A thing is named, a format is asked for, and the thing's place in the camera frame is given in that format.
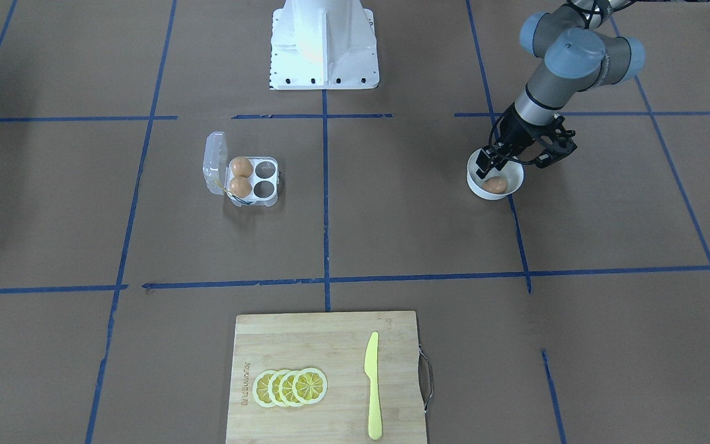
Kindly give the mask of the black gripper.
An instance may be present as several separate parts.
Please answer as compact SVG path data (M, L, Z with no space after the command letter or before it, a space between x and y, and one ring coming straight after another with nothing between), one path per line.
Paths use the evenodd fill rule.
M510 104L493 124L488 145L477 152L476 174L487 175L491 168L502 171L507 162L520 162L520 155L541 137L555 130L555 119L544 125L528 123Z

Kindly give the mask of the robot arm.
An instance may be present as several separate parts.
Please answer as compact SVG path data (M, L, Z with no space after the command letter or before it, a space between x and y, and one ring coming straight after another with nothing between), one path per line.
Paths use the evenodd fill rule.
M631 1L566 1L553 12L536 12L525 20L520 44L540 59L518 97L491 129L487 146L479 150L476 174L484 179L508 163L520 163L525 149L542 151L529 165L546 168L575 149L574 130L563 126L561 110L577 93L635 78L646 53L635 38L597 33L615 12Z

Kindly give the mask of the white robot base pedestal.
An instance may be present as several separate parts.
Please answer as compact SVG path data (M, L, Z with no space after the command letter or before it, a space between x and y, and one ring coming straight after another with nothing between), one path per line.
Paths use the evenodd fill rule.
M269 88L363 90L380 84L377 31L360 1L287 1L272 13Z

